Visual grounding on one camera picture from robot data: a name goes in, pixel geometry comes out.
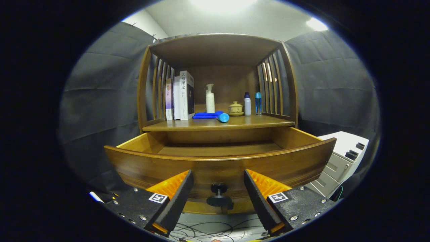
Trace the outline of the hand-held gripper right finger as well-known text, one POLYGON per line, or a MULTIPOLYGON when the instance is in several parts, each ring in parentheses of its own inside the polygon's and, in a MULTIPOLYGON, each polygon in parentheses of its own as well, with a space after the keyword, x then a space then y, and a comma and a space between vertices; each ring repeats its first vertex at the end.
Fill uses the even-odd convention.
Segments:
POLYGON ((303 227, 327 213, 336 202, 305 187, 290 187, 250 169, 244 185, 260 222, 270 236, 303 227))

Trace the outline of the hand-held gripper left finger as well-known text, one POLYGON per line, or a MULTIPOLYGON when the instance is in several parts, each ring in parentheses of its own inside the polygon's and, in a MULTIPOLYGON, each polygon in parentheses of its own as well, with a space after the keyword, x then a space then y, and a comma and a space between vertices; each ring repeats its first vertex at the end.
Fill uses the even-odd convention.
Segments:
POLYGON ((169 237, 193 183, 192 170, 186 170, 147 189, 134 187, 103 206, 135 227, 169 237))

